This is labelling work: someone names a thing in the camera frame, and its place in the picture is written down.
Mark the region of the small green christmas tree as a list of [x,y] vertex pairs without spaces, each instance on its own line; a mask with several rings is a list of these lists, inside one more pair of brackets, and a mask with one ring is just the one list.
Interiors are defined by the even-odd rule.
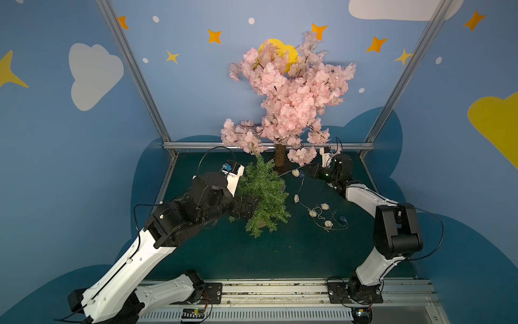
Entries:
[[274,232],[280,223],[286,224],[291,217],[286,200],[285,180],[275,171],[274,161],[265,161],[257,154],[255,162],[249,163],[237,186],[237,194],[258,199],[251,219],[245,226],[246,232],[254,238],[261,237],[264,230]]

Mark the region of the string lights with rattan balls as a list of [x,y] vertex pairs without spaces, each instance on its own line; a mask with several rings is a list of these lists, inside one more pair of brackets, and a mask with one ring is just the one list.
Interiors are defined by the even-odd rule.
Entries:
[[308,206],[301,200],[301,191],[304,187],[304,182],[309,175],[308,172],[302,170],[303,167],[298,167],[289,171],[286,171],[279,175],[280,178],[284,176],[292,176],[300,179],[300,185],[298,191],[293,194],[293,201],[296,205],[302,206],[306,213],[309,215],[313,223],[324,230],[325,232],[332,231],[345,231],[349,228],[349,222],[345,217],[337,218],[337,210],[332,210],[331,206],[322,202],[314,206]]

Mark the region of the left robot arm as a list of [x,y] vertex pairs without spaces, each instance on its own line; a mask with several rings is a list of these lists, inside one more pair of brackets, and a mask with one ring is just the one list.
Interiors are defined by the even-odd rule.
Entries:
[[201,301],[206,284],[194,270],[161,284],[140,284],[164,258],[205,225],[225,214],[252,217],[258,198],[236,193],[244,170],[244,166],[239,166],[236,171],[196,175],[182,198],[157,205],[136,240],[110,270],[91,287],[69,295],[71,314],[83,314],[83,323],[136,323],[143,315],[163,306]]

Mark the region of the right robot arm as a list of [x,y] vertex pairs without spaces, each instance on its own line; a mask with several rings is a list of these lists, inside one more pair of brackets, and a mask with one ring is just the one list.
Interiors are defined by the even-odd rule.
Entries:
[[366,260],[347,282],[327,284],[332,303],[370,306],[383,302],[386,275],[399,263],[414,261],[412,255],[422,251],[424,240],[417,212],[425,210],[383,197],[354,179],[352,171],[351,157],[338,154],[322,165],[312,164],[308,173],[374,219],[374,248]]

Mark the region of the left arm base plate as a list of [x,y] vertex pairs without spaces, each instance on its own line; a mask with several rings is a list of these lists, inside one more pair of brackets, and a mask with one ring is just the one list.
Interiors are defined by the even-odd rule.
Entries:
[[209,305],[221,304],[223,296],[223,285],[222,283],[209,282],[205,285],[196,287],[193,294],[183,302],[179,302],[181,305],[203,305],[209,303]]

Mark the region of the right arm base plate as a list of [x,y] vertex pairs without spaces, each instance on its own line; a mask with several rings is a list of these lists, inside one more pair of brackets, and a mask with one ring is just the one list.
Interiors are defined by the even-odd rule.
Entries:
[[354,279],[352,283],[345,281],[325,282],[328,289],[328,296],[331,304],[357,304],[369,306],[382,304],[384,302],[381,292],[381,285],[364,286]]

